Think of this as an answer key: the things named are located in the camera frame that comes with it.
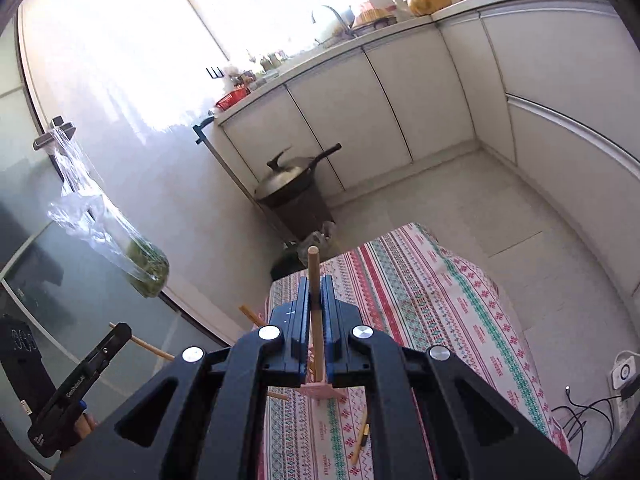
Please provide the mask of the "person's left hand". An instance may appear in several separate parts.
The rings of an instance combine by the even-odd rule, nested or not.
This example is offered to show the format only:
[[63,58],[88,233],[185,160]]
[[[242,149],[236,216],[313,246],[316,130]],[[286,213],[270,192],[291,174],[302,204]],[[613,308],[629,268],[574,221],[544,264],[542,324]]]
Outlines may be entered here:
[[74,436],[70,439],[70,445],[67,445],[66,448],[64,448],[61,455],[65,456],[68,454],[81,440],[84,440],[89,434],[96,430],[98,426],[99,423],[93,417],[93,414],[88,412],[82,413],[74,423]]

